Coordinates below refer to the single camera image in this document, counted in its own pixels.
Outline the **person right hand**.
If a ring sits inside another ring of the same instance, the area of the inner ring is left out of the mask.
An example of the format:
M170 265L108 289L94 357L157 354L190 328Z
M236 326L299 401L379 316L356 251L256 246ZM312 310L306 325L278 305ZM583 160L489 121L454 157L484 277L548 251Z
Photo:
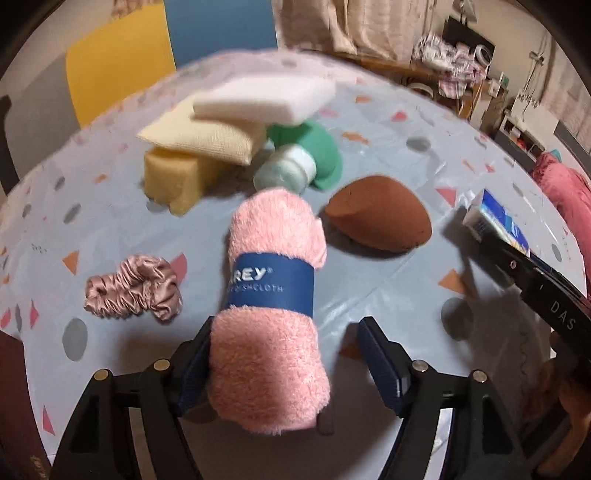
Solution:
M520 442L534 477L577 478L590 462L590 362L555 331L550 345L555 356L527 396Z

